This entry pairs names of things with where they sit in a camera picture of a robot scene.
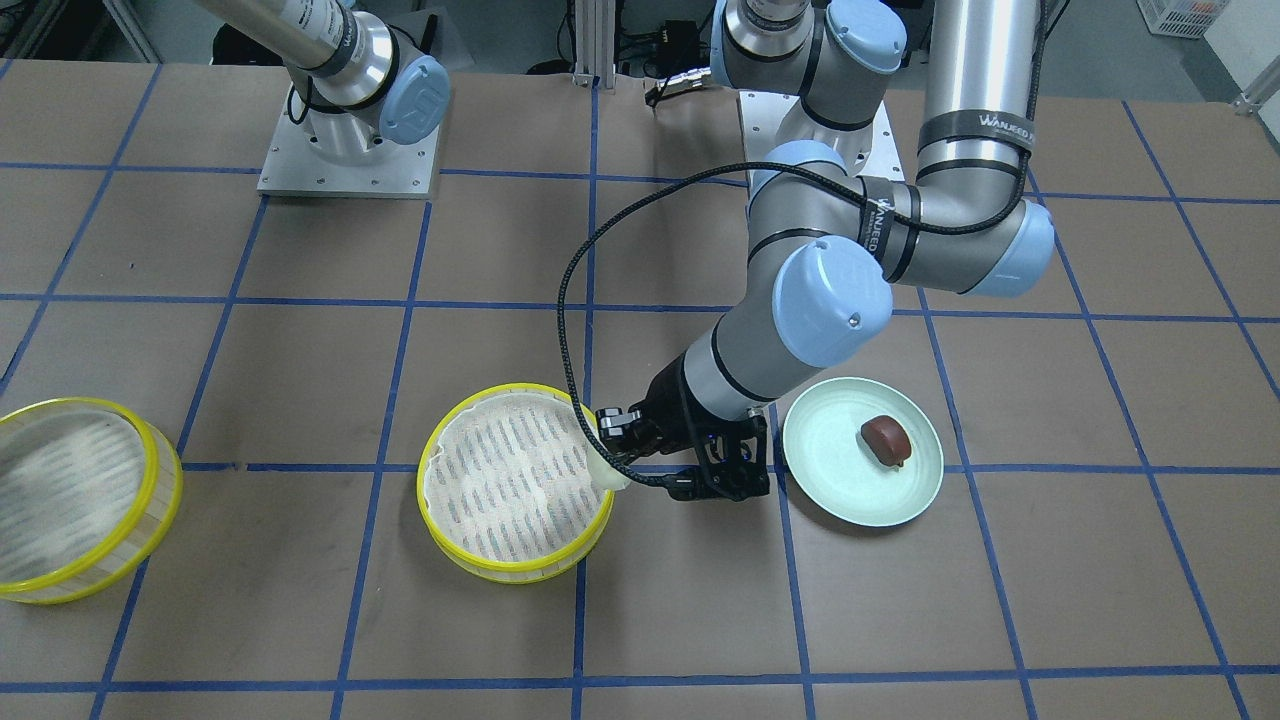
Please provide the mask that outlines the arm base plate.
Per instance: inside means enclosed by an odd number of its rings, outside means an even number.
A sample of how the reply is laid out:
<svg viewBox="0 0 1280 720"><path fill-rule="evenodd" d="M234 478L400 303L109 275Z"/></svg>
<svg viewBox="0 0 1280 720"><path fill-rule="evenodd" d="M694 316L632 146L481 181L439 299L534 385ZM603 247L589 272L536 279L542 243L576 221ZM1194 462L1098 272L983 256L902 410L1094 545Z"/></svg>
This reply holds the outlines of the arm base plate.
<svg viewBox="0 0 1280 720"><path fill-rule="evenodd" d="M740 90L739 114L746 161L841 169L847 179L904 182L905 174L884 104L870 124L838 131L813 120L796 95Z"/></svg>
<svg viewBox="0 0 1280 720"><path fill-rule="evenodd" d="M306 109L291 87L260 170L257 191L293 199L429 200L442 127L401 145L349 114Z"/></svg>

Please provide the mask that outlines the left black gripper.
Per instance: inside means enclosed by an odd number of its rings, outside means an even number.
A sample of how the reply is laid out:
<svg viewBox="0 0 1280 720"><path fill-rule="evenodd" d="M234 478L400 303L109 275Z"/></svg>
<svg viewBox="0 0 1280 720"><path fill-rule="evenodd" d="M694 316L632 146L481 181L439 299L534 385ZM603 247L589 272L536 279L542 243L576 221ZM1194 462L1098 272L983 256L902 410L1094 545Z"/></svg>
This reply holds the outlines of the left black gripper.
<svg viewBox="0 0 1280 720"><path fill-rule="evenodd" d="M771 492L765 419L748 414L726 420L704 409L686 378L684 356L657 374L645 398L627 410L600 407L594 418L605 470L662 488L672 500L741 502ZM630 469L640 457L685 450L695 454L691 468L657 477Z"/></svg>

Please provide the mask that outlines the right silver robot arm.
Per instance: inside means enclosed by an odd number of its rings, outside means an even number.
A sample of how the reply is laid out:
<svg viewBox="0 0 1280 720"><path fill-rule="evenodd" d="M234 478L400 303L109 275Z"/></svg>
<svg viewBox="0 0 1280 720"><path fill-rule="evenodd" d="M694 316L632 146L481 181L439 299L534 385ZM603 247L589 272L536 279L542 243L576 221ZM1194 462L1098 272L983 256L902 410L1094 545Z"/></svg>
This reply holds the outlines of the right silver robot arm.
<svg viewBox="0 0 1280 720"><path fill-rule="evenodd" d="M420 41L343 1L202 1L201 8L280 58L285 118L320 158L370 164L438 131L452 87Z"/></svg>

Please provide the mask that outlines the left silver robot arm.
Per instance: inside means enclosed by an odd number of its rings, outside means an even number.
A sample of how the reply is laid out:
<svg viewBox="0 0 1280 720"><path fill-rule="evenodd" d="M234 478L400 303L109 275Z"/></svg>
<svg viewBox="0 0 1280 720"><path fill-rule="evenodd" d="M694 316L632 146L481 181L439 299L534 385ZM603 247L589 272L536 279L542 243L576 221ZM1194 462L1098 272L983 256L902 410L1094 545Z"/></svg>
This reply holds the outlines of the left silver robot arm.
<svg viewBox="0 0 1280 720"><path fill-rule="evenodd" d="M576 411L595 486L671 498L767 495L765 406L846 363L888 324L891 288L1015 297L1043 274L1050 213L1024 199L1044 51L1042 1L938 1L913 183L858 170L905 28L882 1L721 1L710 69L795 99L803 131L750 178L742 300L627 409Z"/></svg>

